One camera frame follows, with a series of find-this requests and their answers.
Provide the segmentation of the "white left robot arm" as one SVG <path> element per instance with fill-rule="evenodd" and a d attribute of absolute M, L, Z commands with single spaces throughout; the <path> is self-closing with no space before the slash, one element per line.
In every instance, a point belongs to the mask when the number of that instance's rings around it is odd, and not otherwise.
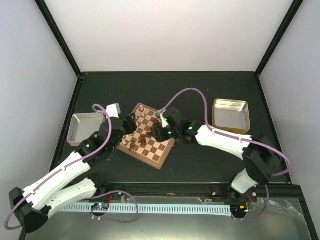
<path fill-rule="evenodd" d="M 108 192 L 105 181 L 94 173 L 69 185 L 118 150 L 123 137 L 137 129 L 136 115 L 111 117 L 98 131 L 81 142 L 65 161 L 36 183 L 24 189 L 15 187 L 8 196 L 11 215 L 27 234 L 40 229 L 50 217 L 70 204 L 83 199 L 103 199 Z"/>

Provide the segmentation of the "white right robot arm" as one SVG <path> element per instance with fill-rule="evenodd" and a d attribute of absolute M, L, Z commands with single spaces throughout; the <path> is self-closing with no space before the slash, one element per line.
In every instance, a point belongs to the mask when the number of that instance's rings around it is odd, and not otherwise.
<path fill-rule="evenodd" d="M 219 130 L 198 120 L 188 120 L 175 107 L 156 113 L 160 126 L 152 131 L 158 142 L 170 139 L 184 144 L 211 147 L 231 154 L 244 162 L 244 169 L 231 181 L 228 198 L 240 201 L 246 192 L 257 185 L 267 185 L 281 164 L 275 149 L 251 135 Z"/>

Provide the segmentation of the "wooden chess board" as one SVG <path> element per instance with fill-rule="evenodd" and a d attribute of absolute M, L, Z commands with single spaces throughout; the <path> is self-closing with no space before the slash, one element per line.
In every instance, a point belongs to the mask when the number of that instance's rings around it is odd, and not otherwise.
<path fill-rule="evenodd" d="M 160 126 L 157 110 L 145 104 L 138 103 L 134 110 L 137 129 L 130 135 L 125 135 L 119 150 L 160 170 L 164 165 L 175 140 L 157 141 L 152 136 L 152 130 Z"/>

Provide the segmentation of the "pile of brown chess pieces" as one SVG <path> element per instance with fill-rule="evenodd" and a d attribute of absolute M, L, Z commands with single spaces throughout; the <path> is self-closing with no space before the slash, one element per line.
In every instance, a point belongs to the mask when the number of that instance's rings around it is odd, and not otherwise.
<path fill-rule="evenodd" d="M 137 130 L 132 134 L 132 138 L 129 141 L 129 151 L 132 151 L 136 144 L 140 144 L 141 147 L 147 145 L 147 139 L 152 138 L 152 131 L 160 126 L 160 121 L 158 119 L 146 120 L 139 118 L 137 120 Z"/>

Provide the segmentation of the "gold metal tin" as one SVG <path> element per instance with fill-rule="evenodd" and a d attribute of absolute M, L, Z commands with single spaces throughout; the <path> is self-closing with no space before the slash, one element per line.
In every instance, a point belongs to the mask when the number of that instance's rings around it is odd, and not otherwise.
<path fill-rule="evenodd" d="M 214 100 L 212 126 L 227 132 L 245 135 L 251 129 L 249 105 L 244 100 Z"/>

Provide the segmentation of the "black corner frame post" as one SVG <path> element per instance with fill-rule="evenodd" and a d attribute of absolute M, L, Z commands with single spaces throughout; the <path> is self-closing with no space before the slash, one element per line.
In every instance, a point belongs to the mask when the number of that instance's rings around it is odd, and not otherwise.
<path fill-rule="evenodd" d="M 295 18 L 296 14 L 298 13 L 300 7 L 302 6 L 304 0 L 293 0 L 288 11 L 286 12 L 281 24 L 279 25 L 275 35 L 273 36 L 267 50 L 265 51 L 258 67 L 255 70 L 255 75 L 260 77 L 263 73 L 265 67 L 267 66 L 269 60 L 271 59 L 273 53 L 277 49 L 279 43 L 281 42 L 282 38 L 284 37 L 286 31 L 288 30 L 289 26 L 291 25 L 293 19 Z"/>
<path fill-rule="evenodd" d="M 40 10 L 43 18 L 45 19 L 47 25 L 49 26 L 51 32 L 53 33 L 58 45 L 60 46 L 62 52 L 64 53 L 67 61 L 69 62 L 72 70 L 74 71 L 75 75 L 77 77 L 80 77 L 82 75 L 82 71 L 80 70 L 63 34 L 60 31 L 60 28 L 58 27 L 49 7 L 46 4 L 45 0 L 35 0 L 34 1 Z"/>

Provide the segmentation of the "black right corner frame post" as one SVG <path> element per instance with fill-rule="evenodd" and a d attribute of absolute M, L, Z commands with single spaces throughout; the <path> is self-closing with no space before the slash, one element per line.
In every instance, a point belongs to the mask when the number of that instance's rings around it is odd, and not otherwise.
<path fill-rule="evenodd" d="M 286 12 L 281 24 L 279 25 L 275 35 L 273 36 L 267 50 L 265 51 L 258 67 L 255 70 L 255 75 L 260 77 L 263 73 L 265 67 L 267 66 L 269 60 L 271 59 L 273 53 L 277 49 L 279 43 L 281 42 L 282 38 L 284 37 L 286 31 L 288 30 L 289 26 L 291 25 L 293 19 L 295 18 L 296 14 L 298 13 L 300 7 L 302 6 L 304 0 L 293 0 L 288 11 Z"/>

